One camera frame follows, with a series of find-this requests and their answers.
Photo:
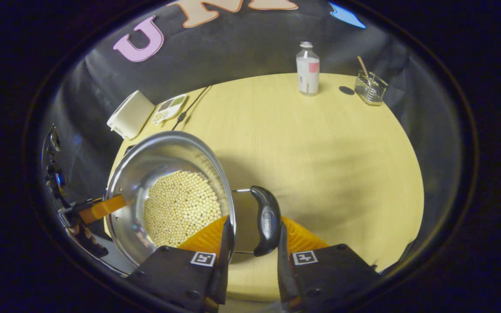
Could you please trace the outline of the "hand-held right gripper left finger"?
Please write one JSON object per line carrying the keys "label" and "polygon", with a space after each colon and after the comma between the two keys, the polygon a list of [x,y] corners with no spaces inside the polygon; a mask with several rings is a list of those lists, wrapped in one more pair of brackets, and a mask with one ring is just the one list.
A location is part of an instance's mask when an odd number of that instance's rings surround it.
{"label": "hand-held right gripper left finger", "polygon": [[180,309],[218,311],[227,295],[233,226],[223,216],[193,239],[200,239],[200,247],[159,247],[129,275],[129,282]]}

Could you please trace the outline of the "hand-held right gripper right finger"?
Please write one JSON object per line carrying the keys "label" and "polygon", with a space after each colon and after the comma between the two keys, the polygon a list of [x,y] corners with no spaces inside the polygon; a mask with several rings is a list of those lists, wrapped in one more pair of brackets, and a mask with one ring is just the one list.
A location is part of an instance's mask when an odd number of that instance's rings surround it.
{"label": "hand-held right gripper right finger", "polygon": [[380,279],[348,245],[329,246],[294,220],[281,221],[277,275],[282,311],[340,311]]}

